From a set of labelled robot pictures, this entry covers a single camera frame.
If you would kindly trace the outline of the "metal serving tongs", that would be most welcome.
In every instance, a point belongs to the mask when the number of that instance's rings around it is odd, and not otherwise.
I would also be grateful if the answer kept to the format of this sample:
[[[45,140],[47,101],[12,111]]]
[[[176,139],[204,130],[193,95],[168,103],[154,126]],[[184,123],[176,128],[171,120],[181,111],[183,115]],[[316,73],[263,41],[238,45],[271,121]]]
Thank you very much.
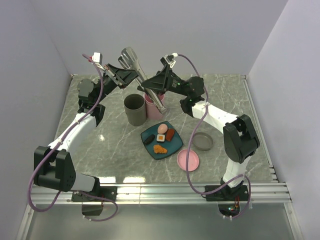
[[[131,47],[125,47],[121,51],[121,55],[118,58],[118,62],[124,69],[134,70],[138,74],[138,77],[136,78],[138,86],[141,88],[143,92],[145,92],[148,95],[148,97],[152,100],[153,104],[156,106],[158,111],[161,114],[164,114],[167,109],[160,100],[160,97],[153,90],[149,88],[144,88],[142,86],[142,83],[147,80],[147,76],[144,73],[142,67],[140,66],[139,59],[135,51]]]

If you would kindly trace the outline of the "orange fried chicken piece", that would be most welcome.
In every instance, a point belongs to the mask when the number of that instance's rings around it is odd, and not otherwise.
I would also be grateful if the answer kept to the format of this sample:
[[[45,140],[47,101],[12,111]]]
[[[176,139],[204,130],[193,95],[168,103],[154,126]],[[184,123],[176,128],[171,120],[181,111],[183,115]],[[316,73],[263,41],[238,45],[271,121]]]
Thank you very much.
[[[155,154],[167,154],[168,150],[159,144],[155,144],[153,146],[153,152]]]

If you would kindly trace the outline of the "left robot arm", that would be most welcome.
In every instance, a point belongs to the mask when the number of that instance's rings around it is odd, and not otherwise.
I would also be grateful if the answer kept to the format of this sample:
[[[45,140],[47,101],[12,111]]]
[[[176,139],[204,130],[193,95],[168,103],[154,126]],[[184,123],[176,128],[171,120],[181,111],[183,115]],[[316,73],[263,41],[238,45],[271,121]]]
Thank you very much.
[[[97,82],[84,78],[78,83],[79,109],[69,127],[48,146],[39,146],[35,150],[35,185],[61,192],[83,191],[89,201],[100,198],[98,178],[77,173],[72,156],[82,140],[102,121],[105,107],[101,100],[116,88],[126,88],[138,77],[134,70],[110,64],[104,69]]]

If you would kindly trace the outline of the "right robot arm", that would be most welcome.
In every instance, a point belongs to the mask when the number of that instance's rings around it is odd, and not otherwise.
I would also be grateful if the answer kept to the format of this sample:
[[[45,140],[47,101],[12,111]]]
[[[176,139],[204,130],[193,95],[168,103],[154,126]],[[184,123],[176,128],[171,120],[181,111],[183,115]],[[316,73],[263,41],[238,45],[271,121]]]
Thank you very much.
[[[202,97],[207,94],[202,77],[193,76],[183,80],[169,65],[141,85],[156,93],[172,92],[185,96],[185,99],[180,100],[182,111],[222,133],[228,163],[218,189],[226,200],[237,196],[243,185],[248,162],[260,146],[251,118],[246,114],[237,116],[228,113],[210,104],[207,97]]]

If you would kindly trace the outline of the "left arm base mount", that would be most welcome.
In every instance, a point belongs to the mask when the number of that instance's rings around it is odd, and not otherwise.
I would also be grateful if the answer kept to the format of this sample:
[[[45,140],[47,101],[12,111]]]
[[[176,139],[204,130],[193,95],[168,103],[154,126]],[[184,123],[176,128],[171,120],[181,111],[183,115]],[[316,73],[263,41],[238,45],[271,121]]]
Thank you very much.
[[[71,202],[81,204],[81,212],[85,219],[92,222],[102,222],[113,218],[118,213],[116,203],[118,188],[116,186],[101,186],[98,191],[84,192],[75,191],[72,194]],[[107,205],[114,206],[113,213],[105,218],[102,217]]]

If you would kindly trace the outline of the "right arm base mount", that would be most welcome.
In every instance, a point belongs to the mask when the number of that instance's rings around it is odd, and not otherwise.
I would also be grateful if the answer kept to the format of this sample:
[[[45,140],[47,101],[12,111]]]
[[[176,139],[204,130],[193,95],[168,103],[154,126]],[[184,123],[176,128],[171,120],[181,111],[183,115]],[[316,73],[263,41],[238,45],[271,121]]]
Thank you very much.
[[[251,206],[251,188],[243,184],[230,188],[228,185],[212,194],[202,194],[207,202],[218,202],[218,210],[222,217],[230,220],[239,217]]]

